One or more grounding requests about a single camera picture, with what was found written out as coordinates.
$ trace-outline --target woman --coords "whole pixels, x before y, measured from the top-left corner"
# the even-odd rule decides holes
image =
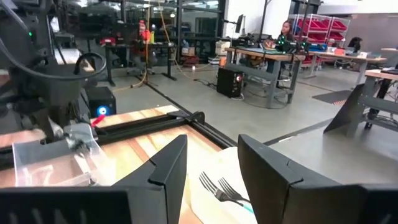
[[[292,34],[292,25],[289,21],[285,21],[282,25],[282,30],[280,31],[280,34],[278,36],[278,39],[285,37],[285,40],[287,41],[294,41],[294,37]],[[268,48],[274,48],[274,42],[270,40],[266,40],[266,47]],[[275,60],[267,59],[267,72],[272,73],[274,71],[274,65],[275,65]],[[280,63],[280,69],[284,68],[287,62],[281,62]],[[280,80],[280,74],[281,70],[279,70],[278,74],[278,80]]]

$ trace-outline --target fork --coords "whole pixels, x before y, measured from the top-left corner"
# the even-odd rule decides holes
[[[245,202],[250,203],[250,200],[242,197],[241,194],[239,194],[235,189],[233,189],[230,184],[225,180],[225,178],[221,178],[218,180],[218,183],[221,185],[221,188],[224,190],[224,192],[232,199],[234,200],[242,200]]]
[[[238,202],[237,200],[234,200],[230,198],[226,193],[224,193],[222,190],[220,190],[211,180],[210,178],[206,175],[206,173],[202,172],[199,175],[199,180],[201,184],[205,187],[207,191],[212,193],[220,202],[233,202],[236,203],[243,208],[245,208],[247,211],[254,213],[253,208],[250,205],[245,205],[241,202]]]

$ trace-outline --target clear plastic container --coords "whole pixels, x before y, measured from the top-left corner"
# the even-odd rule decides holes
[[[112,185],[116,182],[116,162],[109,159],[93,139],[88,124],[65,127],[90,146],[83,157],[72,152],[66,141],[40,141],[12,145],[16,187]]]

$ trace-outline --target computer monitor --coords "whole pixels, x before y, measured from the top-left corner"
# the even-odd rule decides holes
[[[242,26],[243,14],[238,17],[238,21],[236,21],[235,33],[241,33],[241,26]]]

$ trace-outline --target plastic bin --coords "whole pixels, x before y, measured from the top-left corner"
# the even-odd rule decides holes
[[[343,35],[341,35],[339,32],[330,32],[329,38],[335,39],[335,40],[343,40],[344,39]]]
[[[300,32],[301,27],[303,26],[303,19],[299,19],[297,22],[297,29]],[[310,21],[309,19],[305,20],[305,28],[304,32],[308,33],[311,31],[317,31],[317,32],[327,32],[328,31],[328,26],[325,25],[324,23],[320,21]]]
[[[346,31],[347,27],[340,21],[333,21],[331,25],[332,30]]]
[[[40,141],[12,145],[16,187],[112,185],[116,162],[109,159],[92,137],[88,124],[74,124],[65,130],[87,143],[84,157],[72,152],[66,141]]]

